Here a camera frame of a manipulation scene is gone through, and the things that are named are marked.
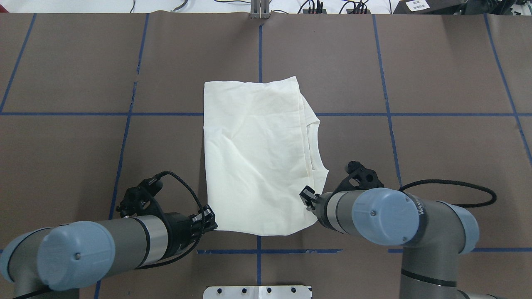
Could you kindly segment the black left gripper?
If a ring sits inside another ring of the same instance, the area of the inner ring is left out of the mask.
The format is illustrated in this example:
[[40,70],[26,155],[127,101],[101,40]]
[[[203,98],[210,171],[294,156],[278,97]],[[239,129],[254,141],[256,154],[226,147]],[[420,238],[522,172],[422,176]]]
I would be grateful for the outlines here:
[[189,252],[198,237],[218,227],[215,213],[209,204],[202,207],[196,215],[184,215],[177,212],[165,214],[169,226],[168,244],[165,257],[180,257]]

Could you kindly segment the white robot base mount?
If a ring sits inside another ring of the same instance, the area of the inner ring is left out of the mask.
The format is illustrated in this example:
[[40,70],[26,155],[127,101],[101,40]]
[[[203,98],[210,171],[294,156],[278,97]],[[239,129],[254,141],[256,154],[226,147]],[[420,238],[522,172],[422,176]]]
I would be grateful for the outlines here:
[[312,287],[305,285],[211,286],[204,299],[312,299]]

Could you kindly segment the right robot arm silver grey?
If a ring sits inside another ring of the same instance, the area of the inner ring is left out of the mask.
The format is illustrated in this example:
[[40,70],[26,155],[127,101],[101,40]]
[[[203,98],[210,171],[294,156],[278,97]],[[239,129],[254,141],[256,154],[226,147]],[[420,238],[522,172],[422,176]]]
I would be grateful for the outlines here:
[[384,187],[317,194],[306,186],[300,198],[327,229],[401,246],[401,299],[494,299],[458,289],[459,257],[480,239],[465,208]]

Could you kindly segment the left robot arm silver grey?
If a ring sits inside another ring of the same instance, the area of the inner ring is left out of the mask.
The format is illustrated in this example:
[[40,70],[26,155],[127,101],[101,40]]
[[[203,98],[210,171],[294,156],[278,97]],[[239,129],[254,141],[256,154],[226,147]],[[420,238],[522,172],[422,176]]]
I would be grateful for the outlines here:
[[1,274],[15,298],[77,299],[103,278],[173,263],[216,229],[204,206],[196,215],[126,216],[40,228],[12,240],[1,255]]

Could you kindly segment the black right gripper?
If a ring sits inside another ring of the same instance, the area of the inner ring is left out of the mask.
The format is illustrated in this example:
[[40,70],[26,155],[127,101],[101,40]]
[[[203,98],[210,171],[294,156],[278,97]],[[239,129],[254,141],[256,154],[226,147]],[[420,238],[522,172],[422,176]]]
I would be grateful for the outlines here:
[[317,194],[310,186],[305,186],[299,193],[306,210],[313,212],[323,227],[339,232],[334,195],[333,192]]

